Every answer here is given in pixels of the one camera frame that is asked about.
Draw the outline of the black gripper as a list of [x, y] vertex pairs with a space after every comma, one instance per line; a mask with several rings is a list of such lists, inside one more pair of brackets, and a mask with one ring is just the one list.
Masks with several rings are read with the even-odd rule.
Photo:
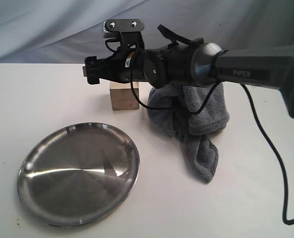
[[125, 53], [113, 53], [107, 58], [86, 57], [85, 68], [91, 69], [97, 64], [97, 75], [83, 69], [83, 76], [90, 85], [100, 84], [101, 79], [116, 83], [147, 82], [143, 73], [144, 53], [146, 50], [132, 49]]

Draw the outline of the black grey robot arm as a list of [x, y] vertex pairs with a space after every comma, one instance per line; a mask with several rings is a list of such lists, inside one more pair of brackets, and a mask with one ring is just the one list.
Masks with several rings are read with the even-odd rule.
[[215, 43], [175, 43], [158, 49], [119, 50], [104, 59], [87, 57], [83, 74], [91, 85], [105, 79], [148, 82], [155, 88], [168, 83], [209, 87], [231, 82], [276, 89], [294, 118], [294, 45], [224, 50]]

